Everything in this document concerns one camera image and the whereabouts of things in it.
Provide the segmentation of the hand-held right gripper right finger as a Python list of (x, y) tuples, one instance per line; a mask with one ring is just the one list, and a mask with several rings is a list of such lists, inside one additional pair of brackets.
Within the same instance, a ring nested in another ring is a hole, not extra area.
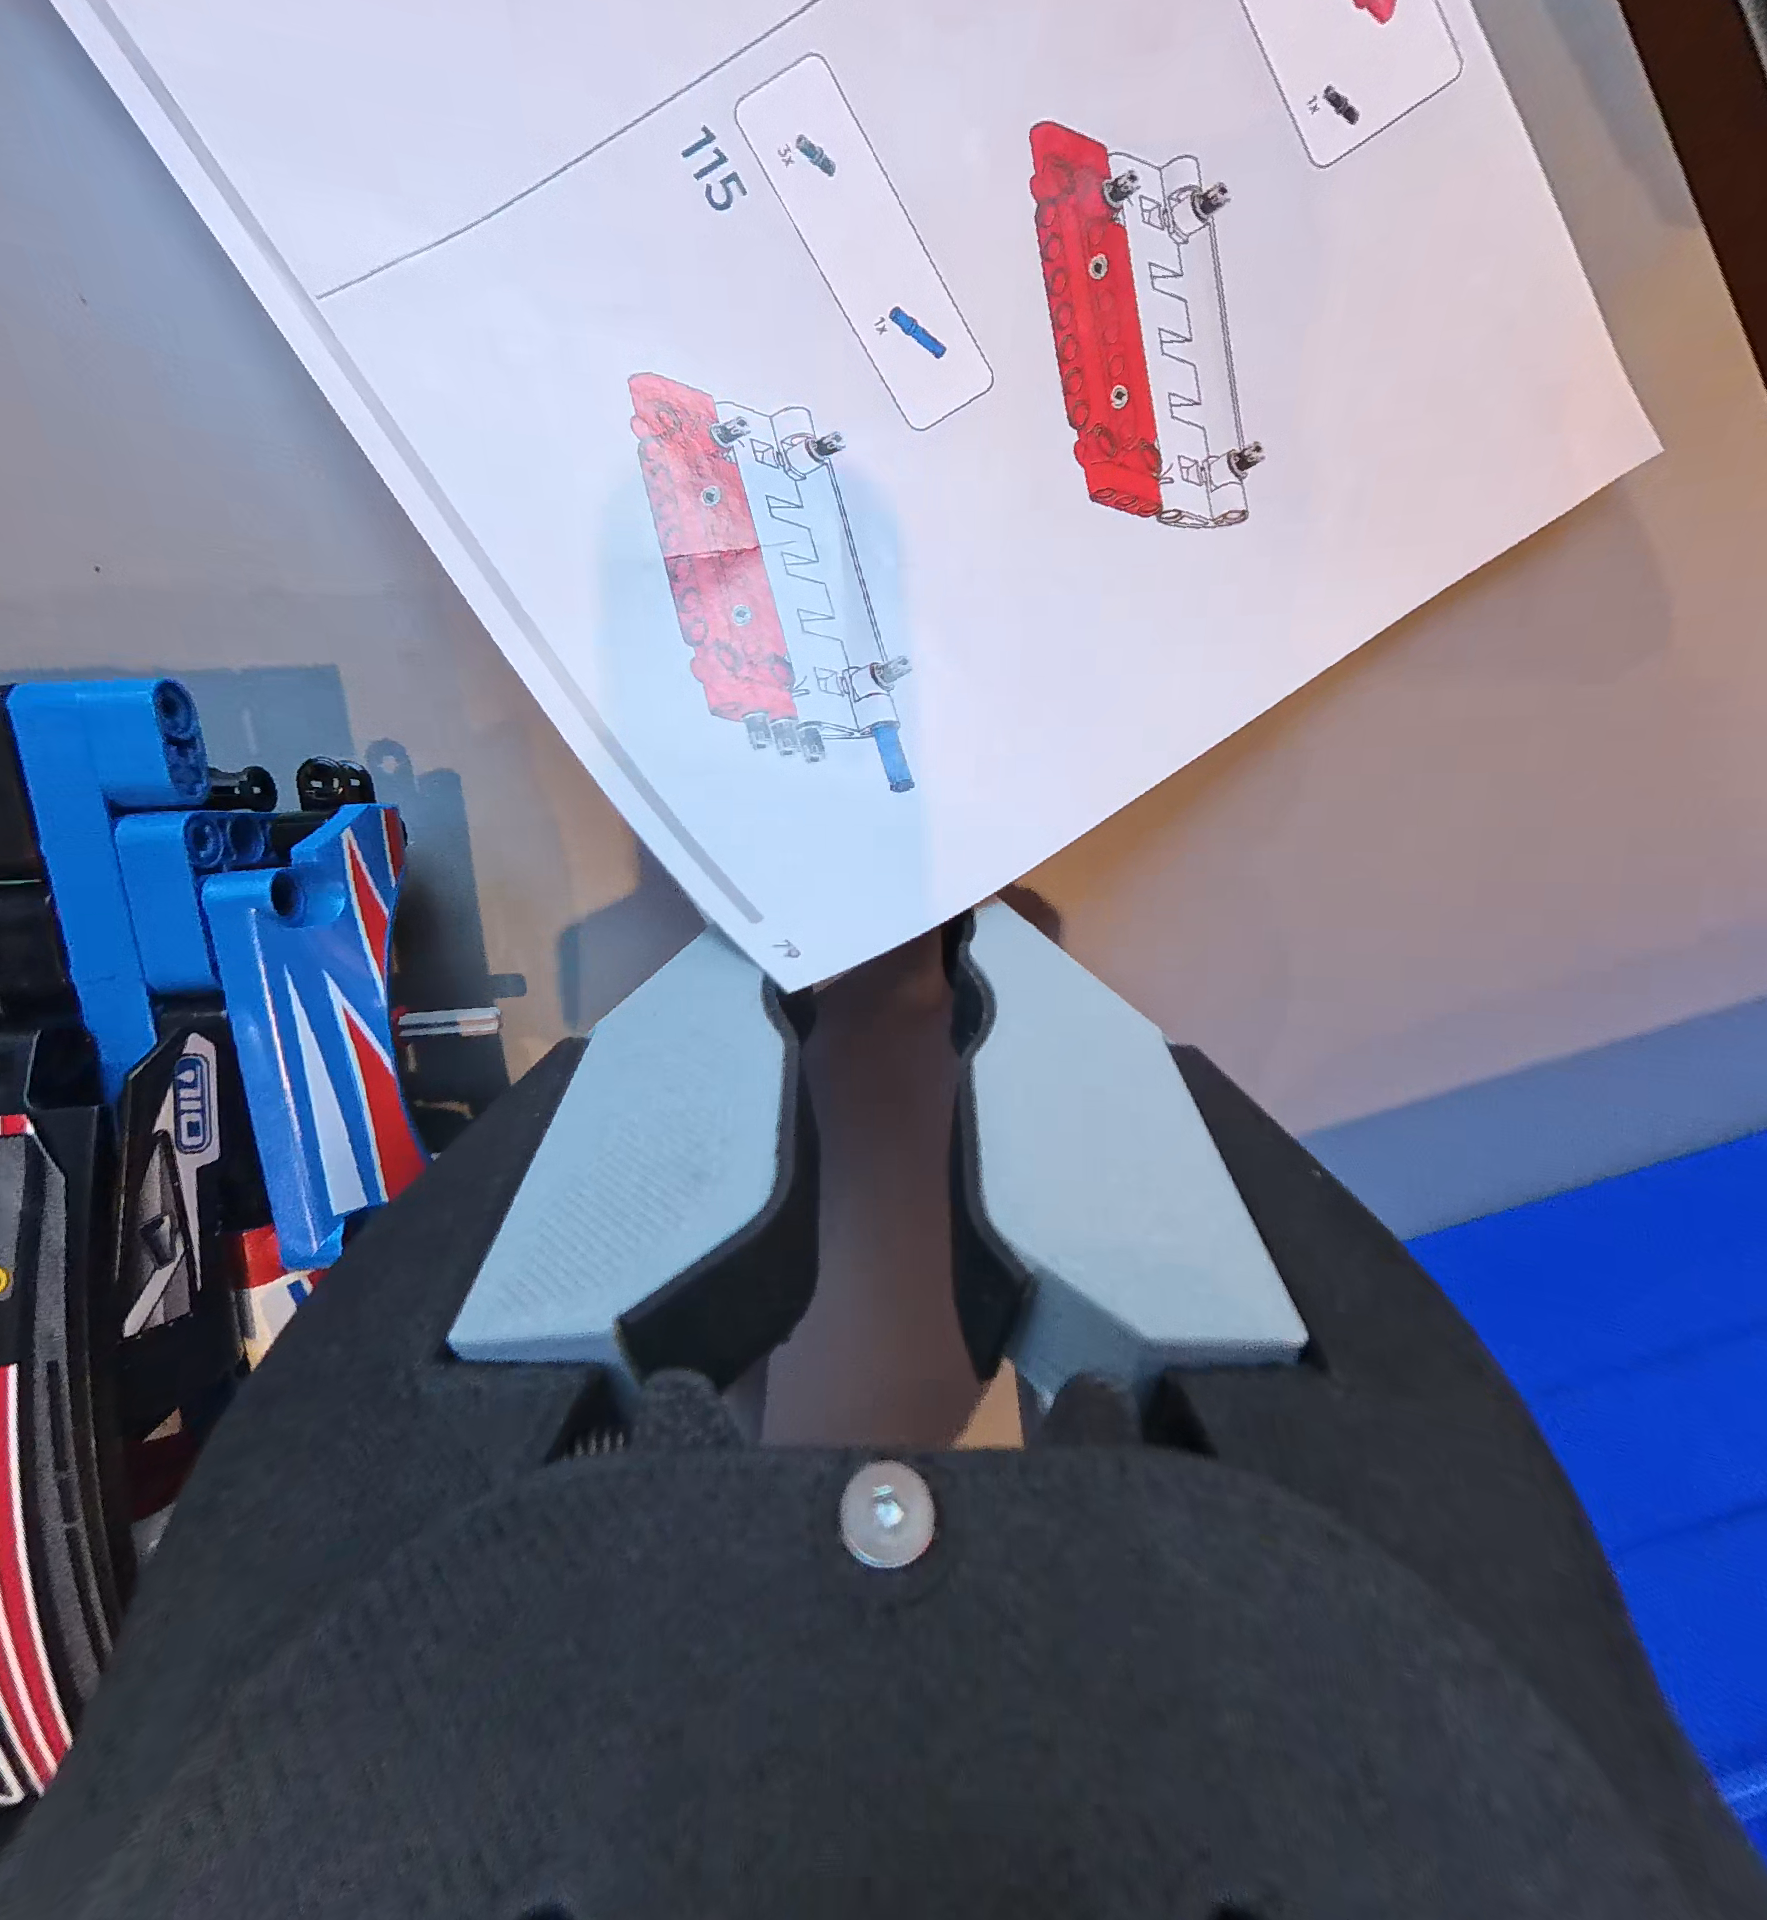
[(945, 967), (950, 1294), (976, 1379), (1299, 1361), (1302, 1314), (1159, 1028), (1002, 900)]

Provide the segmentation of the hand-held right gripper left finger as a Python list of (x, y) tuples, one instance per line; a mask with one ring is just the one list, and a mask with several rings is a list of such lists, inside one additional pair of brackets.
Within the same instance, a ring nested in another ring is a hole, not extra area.
[(755, 1379), (819, 1279), (807, 1017), (704, 931), (583, 1043), (446, 1335), (464, 1361), (618, 1387)]

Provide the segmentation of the instruction booklet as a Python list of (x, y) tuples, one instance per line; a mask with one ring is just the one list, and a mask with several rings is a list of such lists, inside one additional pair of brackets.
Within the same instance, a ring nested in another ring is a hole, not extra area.
[(1471, 4), (58, 4), (783, 988), (1660, 441)]

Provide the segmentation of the grey desk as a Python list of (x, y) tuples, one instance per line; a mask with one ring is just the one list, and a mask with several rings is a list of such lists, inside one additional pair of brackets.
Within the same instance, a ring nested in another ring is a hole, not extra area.
[[(1665, 454), (1027, 877), (1401, 1231), (1767, 1124), (1767, 386), (1615, 4), (1480, 4)], [(0, 4), (0, 679), (372, 758), (479, 1102), (699, 917), (45, 4)]]

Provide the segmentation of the blue object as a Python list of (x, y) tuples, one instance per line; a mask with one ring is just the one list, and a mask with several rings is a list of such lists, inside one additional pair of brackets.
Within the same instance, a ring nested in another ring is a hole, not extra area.
[(1767, 1857), (1767, 1129), (1416, 1237)]

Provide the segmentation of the partly built toy car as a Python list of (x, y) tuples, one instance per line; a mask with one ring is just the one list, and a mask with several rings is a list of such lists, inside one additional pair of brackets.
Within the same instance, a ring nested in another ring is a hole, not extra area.
[(436, 957), (406, 748), (294, 761), (271, 675), (0, 683), (0, 1853), (53, 1786), (212, 1427), (501, 1083)]

